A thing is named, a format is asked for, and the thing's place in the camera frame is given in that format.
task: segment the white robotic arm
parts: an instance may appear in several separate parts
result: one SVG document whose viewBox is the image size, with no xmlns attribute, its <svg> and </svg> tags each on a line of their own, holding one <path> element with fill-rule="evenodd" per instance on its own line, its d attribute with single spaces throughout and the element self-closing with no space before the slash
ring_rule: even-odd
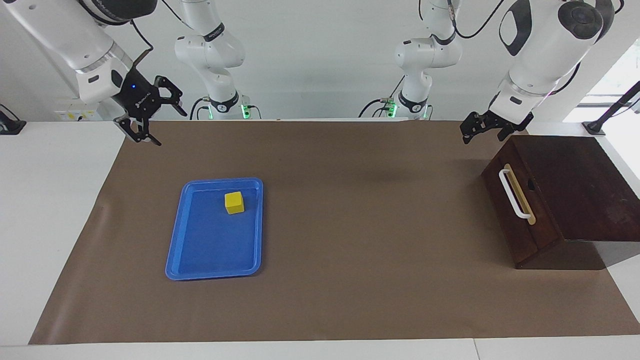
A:
<svg viewBox="0 0 640 360">
<path fill-rule="evenodd" d="M 613 22 L 611 0 L 518 0 L 500 24 L 500 39 L 515 62 L 486 113 L 471 113 L 460 129 L 465 143 L 480 133 L 501 129 L 502 141 L 523 131 L 562 77 L 573 71 Z"/>
<path fill-rule="evenodd" d="M 148 121 L 162 104 L 170 104 L 186 116 L 180 107 L 182 92 L 162 76 L 150 84 L 102 29 L 152 13 L 156 0 L 3 1 L 22 26 L 76 71 L 80 98 L 85 103 L 112 97 L 124 108 L 125 115 L 114 122 L 131 140 L 160 145 L 149 133 Z M 167 88 L 171 97 L 160 97 L 159 88 Z M 131 118 L 137 131 L 132 128 Z"/>
<path fill-rule="evenodd" d="M 199 35 L 180 37 L 175 43 L 178 59 L 202 78 L 206 100 L 214 119 L 247 119 L 248 98 L 236 89 L 227 69 L 244 62 L 242 43 L 225 29 L 213 0 L 180 0 L 185 22 Z"/>
<path fill-rule="evenodd" d="M 460 9 L 460 3 L 461 0 L 452 1 L 454 12 Z M 453 66 L 462 57 L 447 0 L 424 1 L 421 12 L 431 36 L 407 40 L 396 49 L 396 63 L 405 73 L 404 85 L 394 99 L 398 105 L 396 116 L 413 119 L 423 117 L 427 110 L 433 81 L 426 70 Z"/>
</svg>

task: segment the brown mat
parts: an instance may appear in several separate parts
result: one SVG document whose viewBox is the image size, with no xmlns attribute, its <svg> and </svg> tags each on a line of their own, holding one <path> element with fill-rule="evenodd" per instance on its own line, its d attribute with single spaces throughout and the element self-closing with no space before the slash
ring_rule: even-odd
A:
<svg viewBox="0 0 640 360">
<path fill-rule="evenodd" d="M 126 141 L 32 344 L 640 334 L 609 273 L 514 270 L 455 122 L 157 122 Z M 265 184 L 261 270 L 164 275 L 180 190 Z"/>
</svg>

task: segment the dark brown wooden drawer cabinet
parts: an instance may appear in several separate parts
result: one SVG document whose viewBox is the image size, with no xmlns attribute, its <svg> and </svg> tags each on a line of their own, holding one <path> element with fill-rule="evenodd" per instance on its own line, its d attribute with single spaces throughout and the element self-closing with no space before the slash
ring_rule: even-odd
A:
<svg viewBox="0 0 640 360">
<path fill-rule="evenodd" d="M 640 254 L 640 200 L 594 138 L 512 136 L 483 179 L 516 268 L 600 270 Z"/>
</svg>

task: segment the yellow cube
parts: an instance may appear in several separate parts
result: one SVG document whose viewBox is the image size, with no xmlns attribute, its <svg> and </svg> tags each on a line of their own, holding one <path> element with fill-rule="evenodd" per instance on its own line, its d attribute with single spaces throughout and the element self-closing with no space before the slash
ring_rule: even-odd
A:
<svg viewBox="0 0 640 360">
<path fill-rule="evenodd" d="M 229 215 L 244 213 L 244 200 L 241 192 L 225 194 L 225 208 Z"/>
</svg>

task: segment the black mount base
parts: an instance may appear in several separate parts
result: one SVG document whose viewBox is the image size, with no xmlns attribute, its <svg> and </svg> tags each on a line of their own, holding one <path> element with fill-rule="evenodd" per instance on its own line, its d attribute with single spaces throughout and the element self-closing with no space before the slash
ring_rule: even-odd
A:
<svg viewBox="0 0 640 360">
<path fill-rule="evenodd" d="M 26 124 L 26 121 L 12 121 L 11 126 L 9 127 L 10 130 L 3 130 L 0 127 L 0 135 L 18 135 L 22 129 L 24 129 Z"/>
<path fill-rule="evenodd" d="M 584 126 L 585 129 L 587 129 L 587 132 L 591 135 L 600 135 L 600 136 L 605 136 L 605 132 L 602 131 L 602 129 L 600 129 L 600 131 L 596 131 L 594 129 L 591 128 L 591 125 L 593 123 L 592 122 L 583 122 L 582 126 Z"/>
</svg>

